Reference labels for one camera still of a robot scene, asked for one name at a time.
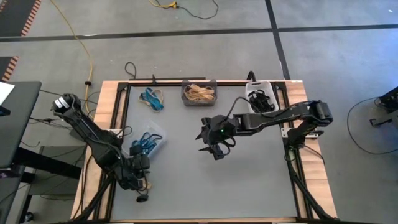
yellow cable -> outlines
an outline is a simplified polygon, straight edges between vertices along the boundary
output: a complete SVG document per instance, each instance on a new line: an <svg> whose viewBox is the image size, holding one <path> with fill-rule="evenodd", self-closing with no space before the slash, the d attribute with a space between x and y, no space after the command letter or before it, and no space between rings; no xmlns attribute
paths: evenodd
<svg viewBox="0 0 398 224"><path fill-rule="evenodd" d="M70 23L68 22L67 18L63 15L63 13L61 12L61 10L60 10L60 8L57 6L57 4L56 4L55 2L53 2L53 0L50 0L50 1L51 1L51 3L55 6L55 8L58 10L58 12L61 14L61 16L63 17L63 20L65 20L65 22L68 24L69 29L70 29L70 31L72 32L74 38L75 38L76 40L79 41L79 43L81 44L81 46L83 46L83 48L84 48L84 50L85 50L85 52L86 52L86 54L87 54L88 60L90 61L90 74L88 75L87 81L91 81L91 77L93 76L93 60L91 59L90 53L88 53L88 50L87 50L86 46L83 44L83 42L76 36L75 32L74 32L73 29L72 29L72 26L71 26ZM87 113L90 112L90 109L88 108L88 103L87 103L88 87L89 87L89 85L86 85L86 93L85 93L85 100L86 100L86 101L85 101L85 108L86 108Z"/></svg>
<svg viewBox="0 0 398 224"><path fill-rule="evenodd" d="M176 1L170 3L168 6L162 6L162 5L154 4L154 3L152 2L152 0L149 0L149 2L150 2L153 6L155 6L155 7L162 7L162 8L166 8L166 9L167 9L167 8L170 8L170 7L172 7L173 9L176 9L176 8L177 8L177 2L176 2Z"/></svg>

clear plastic container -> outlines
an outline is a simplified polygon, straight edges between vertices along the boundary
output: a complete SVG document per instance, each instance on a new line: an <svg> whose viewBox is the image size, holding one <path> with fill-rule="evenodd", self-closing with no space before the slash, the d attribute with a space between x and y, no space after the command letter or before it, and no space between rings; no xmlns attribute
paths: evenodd
<svg viewBox="0 0 398 224"><path fill-rule="evenodd" d="M184 94L184 89L191 84L195 84L202 88L208 86L212 87L212 89L214 90L214 100L189 100ZM210 80L208 82L191 82L188 80L183 80L181 84L181 99L184 102L185 106L213 106L217 100L217 81Z"/></svg>
<svg viewBox="0 0 398 224"><path fill-rule="evenodd" d="M141 124L134 125L134 127L132 127L131 134L124 137L124 142L126 142L128 145L128 147L122 147L124 155L127 157L132 157L130 156L130 147L132 142L134 140L139 141L145 132L162 136L162 139L156 140L156 146L153 148L153 150L151 150L150 153L148 153L149 158L154 156L154 154L156 154L156 152L165 144L167 140L166 132L159 125L152 120L145 120Z"/></svg>
<svg viewBox="0 0 398 224"><path fill-rule="evenodd" d="M273 104L275 106L273 111L279 110L278 102L276 101L276 97L274 94L274 91L272 90L272 85L269 81L258 81L258 82L249 82L246 84L246 92L245 92L245 97L246 99L249 100L249 94L252 91L257 91L257 90L262 90L264 93L269 96L269 104ZM249 111L250 113L255 113L253 108L251 108L250 103L248 103Z"/></svg>

black cable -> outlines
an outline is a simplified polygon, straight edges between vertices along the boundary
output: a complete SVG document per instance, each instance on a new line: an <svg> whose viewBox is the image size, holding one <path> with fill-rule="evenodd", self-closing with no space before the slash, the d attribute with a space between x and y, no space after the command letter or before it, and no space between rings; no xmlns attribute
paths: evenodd
<svg viewBox="0 0 398 224"><path fill-rule="evenodd" d="M285 153L284 159L285 159L287 162L293 162L293 161L295 161L295 160L297 159L297 157L298 157L298 155L297 155L297 150L294 149L294 150L293 150L293 153L294 153L294 158L293 158L293 159L287 159L287 157L290 158L290 154L289 154L288 151Z"/></svg>
<svg viewBox="0 0 398 224"><path fill-rule="evenodd" d="M237 97L237 98L235 99L235 101L234 101L234 103L232 104L231 109L229 109L229 112L228 112L228 114L226 115L225 119L228 119L228 117L229 117L230 114L232 113L233 108L235 107L236 102L237 102L239 99L248 102L253 108L255 108L255 109L258 110L257 106L255 106L254 104L252 104L248 99L246 99L246 98L244 98L244 97L242 97L242 96L239 96L239 97ZM266 117L266 118L275 118L276 116L279 116L279 115L281 115L282 113L285 113L286 111L289 110L289 108L291 108L291 107L293 107L293 106L294 106L294 105L290 105L288 108L285 108L285 109L281 110L279 113L274 114L274 115L272 115L272 116L266 115L266 114L263 114L263 113L260 113L259 115L261 115L261 116L263 116L263 117Z"/></svg>
<svg viewBox="0 0 398 224"><path fill-rule="evenodd" d="M79 206L76 209L75 214L73 215L73 219L76 218L76 215L79 211L79 208L81 208L81 212L83 213L83 200L84 200L84 194L85 194L85 190L86 190L86 179L87 179L87 167L90 163L91 158L93 157L93 155L91 155L88 160L87 160L87 164L86 164L86 171L84 171L85 166L83 165L83 167L81 168L81 173L84 174L83 177L81 177L81 193L80 193L80 202L79 202Z"/></svg>
<svg viewBox="0 0 398 224"><path fill-rule="evenodd" d="M23 141L21 141L21 143L22 143L22 144L24 144L25 146L27 146L27 147L31 147L31 148L36 148L37 146L39 146L39 145L40 145L40 141L39 141L39 142L37 142L37 144L36 144L35 146L28 145L28 144L24 143Z"/></svg>
<svg viewBox="0 0 398 224"><path fill-rule="evenodd" d="M210 17L200 17L200 16L196 16L196 15L192 14L187 8L184 8L184 7L178 6L178 5L177 5L177 9L183 9L183 10L185 10L187 13L189 13L191 16L193 16L193 17L195 17L195 18L207 20L207 19L211 19L211 18L217 16L217 13L218 13L218 8L219 8L219 7L218 7L218 4L216 3L215 0L212 0L212 1L213 1L213 3L216 5L216 12L214 13L214 15L212 15L212 16L210 16Z"/></svg>
<svg viewBox="0 0 398 224"><path fill-rule="evenodd" d="M128 66L128 65L132 65L132 66L134 67L134 74L133 74L133 73L130 73L129 71L127 71L127 66ZM126 71L127 74L131 75L133 79L136 79L136 78L137 78L137 67L136 67L136 65L135 65L134 63L132 63L132 62L126 63L126 64L124 65L124 71Z"/></svg>
<svg viewBox="0 0 398 224"><path fill-rule="evenodd" d="M40 91L42 91L42 92L44 92L44 93L49 93L49 94L57 95L57 96L63 96L62 94L50 92L50 91L47 91L47 90L40 90ZM89 103L97 104L96 102L90 101L90 100L84 100L84 99L79 99L79 100L81 100L81 101L86 101L86 102L89 102Z"/></svg>
<svg viewBox="0 0 398 224"><path fill-rule="evenodd" d="M369 99L362 100L362 101L356 103L354 106L352 106L352 107L349 109L348 114L347 114L347 130L348 130L348 134L349 134L351 140L353 140L353 142L355 143L355 145L356 145L360 150L362 150L362 151L364 151L364 152L366 152L366 153L368 153L368 154L372 154L372 155L384 155L384 154L388 154L388 153L392 153L392 152L398 151L398 149L393 149L393 150L387 151L387 152L370 152L370 151L364 149L362 146L360 146L360 145L358 144L358 142L354 139L353 135L351 134L351 130L350 130L350 128L349 128L349 115L351 114L352 110L353 110L356 106L360 105L361 103L363 103L363 102L365 102L365 101L368 101L368 100L373 100L373 99L375 99L375 98L378 98L378 97L372 97L372 98L369 98Z"/></svg>
<svg viewBox="0 0 398 224"><path fill-rule="evenodd" d="M323 161L323 163L325 164L325 159L323 158L323 156L319 153L319 152L317 152L316 150L314 150L313 148L311 148L311 147L308 147L308 146L306 146L306 145L304 145L304 148L307 148L307 149L309 149L310 151L312 151L313 153L315 153L316 155L318 155L319 156L319 158L321 158L322 159L322 161Z"/></svg>
<svg viewBox="0 0 398 224"><path fill-rule="evenodd" d="M90 114L92 113L92 112L94 112L94 111L96 111L97 109L92 109L91 111L89 111L88 113L87 113L87 116L90 116Z"/></svg>
<svg viewBox="0 0 398 224"><path fill-rule="evenodd" d="M43 195L39 195L39 196L40 196L40 198L42 198L42 199L54 200L54 201L63 201L63 202L66 202L66 201L69 201L69 200L74 200L74 198L60 199L60 198L48 198L48 197L43 197Z"/></svg>
<svg viewBox="0 0 398 224"><path fill-rule="evenodd" d="M101 91L95 91L95 92L91 93L90 95L87 96L87 100L89 100L90 97L92 97L96 93L101 93Z"/></svg>
<svg viewBox="0 0 398 224"><path fill-rule="evenodd" d="M75 151L77 151L77 150L79 150L79 149L81 149L81 148L84 148L84 147L86 147L86 145L80 146L80 147L78 147L78 148L76 148L76 149L73 149L73 150L71 150L71 151L69 151L69 152L64 152L64 153L58 154L58 155L56 155L56 156L51 156L50 158L56 158L56 157L60 157L60 156L63 156L63 155L69 154L69 153L73 153L73 152L75 152Z"/></svg>
<svg viewBox="0 0 398 224"><path fill-rule="evenodd" d="M50 177L46 177L46 178L44 178L44 179L41 179L40 181L48 180L48 179L54 178L54 177L56 177L56 176L58 176L58 175L60 175L60 174L55 174L55 175L52 175L52 176L50 176ZM16 190L12 191L11 193L9 193L7 196L5 196L3 199L0 200L0 204L2 204L3 201L5 201L5 199L7 199L8 197L10 197L12 194L16 193L19 189L22 189L22 188L24 188L24 187L26 187L26 186L28 186L28 185L30 185L30 184L25 184L25 185L23 185L22 187L19 187L18 189L16 189Z"/></svg>
<svg viewBox="0 0 398 224"><path fill-rule="evenodd" d="M122 129L122 130L120 130L118 133L116 133L116 136L119 136L120 133L122 133L122 132L124 132L124 131L126 130L126 128L130 128L130 132L129 132L128 134L124 134L124 133L123 133L123 136L128 136L129 134L131 134L131 133L132 133L132 127L130 127L130 126L125 126L124 129Z"/></svg>
<svg viewBox="0 0 398 224"><path fill-rule="evenodd" d="M73 163L73 165L74 165L74 166L77 165L77 163L80 161L80 159L81 159L82 157L84 157L84 155L85 155L85 151L82 152L82 154L81 154L81 155L79 156L79 158ZM65 183L67 180L69 180L69 177L65 178L65 180L61 181L59 184L57 184L57 185L51 187L50 189L43 191L43 192L40 194L40 197L41 197L41 198L44 198L44 199L51 200L51 198L45 198L45 197L43 197L43 195L45 195L47 192L49 192L49 191L51 191L51 190L53 190L53 189L56 189L58 186L60 186L60 185L62 185L63 183Z"/></svg>
<svg viewBox="0 0 398 224"><path fill-rule="evenodd" d="M80 214L78 217L74 218L73 221L75 221L75 220L87 220L88 219L88 217L92 213L92 211L95 208L95 206L102 199L102 196L105 193L105 190L108 188L108 186L111 184L112 181L114 181L114 177L113 176L107 176L107 178L105 179L103 184L99 187L97 193L94 195L94 197L91 200L91 202L84 209L83 213Z"/></svg>
<svg viewBox="0 0 398 224"><path fill-rule="evenodd" d="M34 123L29 123L29 124L43 123L43 124L46 124L46 125L48 125L48 126L55 127L55 128L63 128L63 129L72 130L71 127L64 126L64 125L62 125L62 124L54 123L54 122L53 122L54 119L50 119L50 118L47 118L47 119L35 119L35 118L32 118L32 117L30 117L30 119L32 119L32 120L34 120L34 121L36 121L36 122L34 122Z"/></svg>

gray floor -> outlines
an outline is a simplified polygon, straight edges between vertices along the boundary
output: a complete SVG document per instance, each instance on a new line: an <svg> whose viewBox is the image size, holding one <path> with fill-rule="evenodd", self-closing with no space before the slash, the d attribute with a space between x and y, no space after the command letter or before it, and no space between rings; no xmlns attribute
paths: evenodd
<svg viewBox="0 0 398 224"><path fill-rule="evenodd" d="M169 30L269 28L264 1L216 0L219 14L208 21L184 12L156 9L146 1L99 0L57 3L77 34L112 34ZM202 16L211 14L210 1L180 1ZM398 24L397 1L272 1L279 27ZM29 36L69 35L48 0L43 1ZM384 94L398 85L398 29L296 32L280 35L292 79L304 80L308 96L330 104L335 122L320 139L326 171L342 220L395 223L398 219L397 153L372 156L349 139L346 115L365 98ZM95 62L91 91L103 80L125 80L124 64L133 61L139 77L206 76L244 78L254 70L261 79L283 79L272 34L224 34L135 39L85 40ZM0 43L0 56L20 56L12 81L40 80L42 88L83 97L89 66L75 41ZM54 96L40 94L33 117L51 116ZM360 144L374 152L397 146L397 132L389 126L370 128L378 111L372 101L353 111L350 125ZM79 145L67 131L30 125L26 143L45 146ZM8 223L15 223L25 191L20 190ZM33 223L66 220L72 202L34 198Z"/></svg>

black bracket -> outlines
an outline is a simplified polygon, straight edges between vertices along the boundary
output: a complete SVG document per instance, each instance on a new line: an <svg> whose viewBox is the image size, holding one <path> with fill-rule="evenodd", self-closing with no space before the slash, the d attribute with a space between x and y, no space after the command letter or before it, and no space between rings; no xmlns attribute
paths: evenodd
<svg viewBox="0 0 398 224"><path fill-rule="evenodd" d="M286 91L286 83L285 82L275 82L275 86L282 91Z"/></svg>
<svg viewBox="0 0 398 224"><path fill-rule="evenodd" d="M248 77L246 79L247 80L252 80L253 82L255 82L256 81L256 76L255 76L254 72L250 71L249 74L248 74Z"/></svg>
<svg viewBox="0 0 398 224"><path fill-rule="evenodd" d="M119 84L118 84L118 92L119 92L119 91L122 91L122 90L125 90L125 89L127 88L128 85L129 85L128 82L126 82L126 83L119 83Z"/></svg>
<svg viewBox="0 0 398 224"><path fill-rule="evenodd" d="M155 74L152 74L152 85L154 85L154 86L157 85Z"/></svg>

